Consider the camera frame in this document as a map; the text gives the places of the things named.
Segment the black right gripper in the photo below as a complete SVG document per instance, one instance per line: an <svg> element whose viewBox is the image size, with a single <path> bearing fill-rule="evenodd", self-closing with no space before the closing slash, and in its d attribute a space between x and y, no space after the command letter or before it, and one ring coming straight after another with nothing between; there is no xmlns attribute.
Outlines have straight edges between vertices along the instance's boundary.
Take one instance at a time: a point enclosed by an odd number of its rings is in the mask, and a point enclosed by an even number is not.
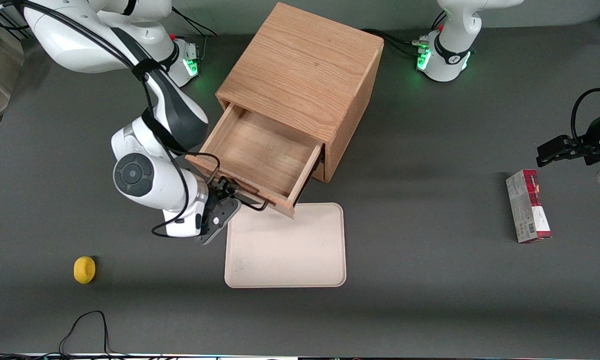
<svg viewBox="0 0 600 360"><path fill-rule="evenodd" d="M237 214L242 206L238 198L240 185L230 178L220 177L215 190L210 192L202 213L195 215L195 225L199 234L195 241L206 245L218 235L220 230Z"/></svg>

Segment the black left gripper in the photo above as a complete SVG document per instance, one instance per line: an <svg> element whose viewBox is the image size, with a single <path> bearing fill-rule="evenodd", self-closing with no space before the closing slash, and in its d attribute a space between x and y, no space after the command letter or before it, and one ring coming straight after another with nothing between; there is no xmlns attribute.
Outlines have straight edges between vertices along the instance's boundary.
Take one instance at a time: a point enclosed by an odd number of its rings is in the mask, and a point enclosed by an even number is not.
<svg viewBox="0 0 600 360"><path fill-rule="evenodd" d="M600 116L590 123L586 133L582 136L578 135L577 116L578 111L573 110L570 117L572 139L563 134L537 147L538 167L542 168L557 161L577 158L583 158L588 166L600 162Z"/></svg>

